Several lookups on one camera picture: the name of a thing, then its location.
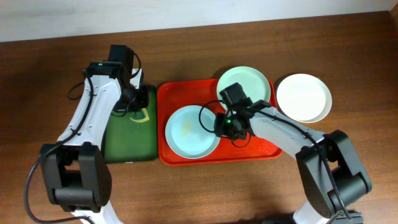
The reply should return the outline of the green yellow sponge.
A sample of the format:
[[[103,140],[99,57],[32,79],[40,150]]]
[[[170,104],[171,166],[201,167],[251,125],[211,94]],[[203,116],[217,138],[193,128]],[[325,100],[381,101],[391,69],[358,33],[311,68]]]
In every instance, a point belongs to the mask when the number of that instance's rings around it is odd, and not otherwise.
[[[133,111],[130,115],[130,120],[135,123],[145,123],[149,120],[149,114],[146,108]]]

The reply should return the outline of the light blue round plate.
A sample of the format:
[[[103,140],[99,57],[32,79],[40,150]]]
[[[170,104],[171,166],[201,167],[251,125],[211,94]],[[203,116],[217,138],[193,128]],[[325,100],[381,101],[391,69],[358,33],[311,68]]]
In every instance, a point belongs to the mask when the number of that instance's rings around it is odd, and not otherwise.
[[[186,159],[210,155],[221,138],[213,133],[215,114],[198,105],[184,106],[175,111],[165,127],[169,148]]]

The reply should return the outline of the white round plate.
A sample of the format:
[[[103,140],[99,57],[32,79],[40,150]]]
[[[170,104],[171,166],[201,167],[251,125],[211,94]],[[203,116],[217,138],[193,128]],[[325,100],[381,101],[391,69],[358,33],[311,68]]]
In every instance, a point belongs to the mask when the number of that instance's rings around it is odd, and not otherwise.
[[[277,87],[276,98],[282,112],[301,123],[315,123],[324,119],[333,104],[331,92],[325,83],[305,73],[285,77]]]

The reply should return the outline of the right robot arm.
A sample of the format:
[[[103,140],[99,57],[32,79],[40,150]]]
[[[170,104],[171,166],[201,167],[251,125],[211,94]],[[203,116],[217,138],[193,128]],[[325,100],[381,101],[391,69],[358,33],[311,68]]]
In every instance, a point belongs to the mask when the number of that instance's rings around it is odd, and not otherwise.
[[[297,162],[305,203],[287,223],[362,223],[351,205],[372,190],[371,179],[349,137],[310,129],[280,114],[270,103],[252,102],[240,84],[220,91],[226,113],[216,115],[214,131],[231,141],[256,136],[273,143]]]

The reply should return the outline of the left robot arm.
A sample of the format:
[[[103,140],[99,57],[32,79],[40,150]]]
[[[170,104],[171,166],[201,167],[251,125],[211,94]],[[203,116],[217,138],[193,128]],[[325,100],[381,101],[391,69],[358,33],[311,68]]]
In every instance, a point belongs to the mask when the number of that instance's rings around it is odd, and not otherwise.
[[[72,213],[72,220],[119,223],[109,201],[111,173],[101,144],[112,112],[125,115],[149,104],[139,89],[142,68],[126,45],[112,45],[107,60],[93,61],[82,71],[83,94],[72,120],[55,144],[44,144],[36,163],[42,169],[50,203]]]

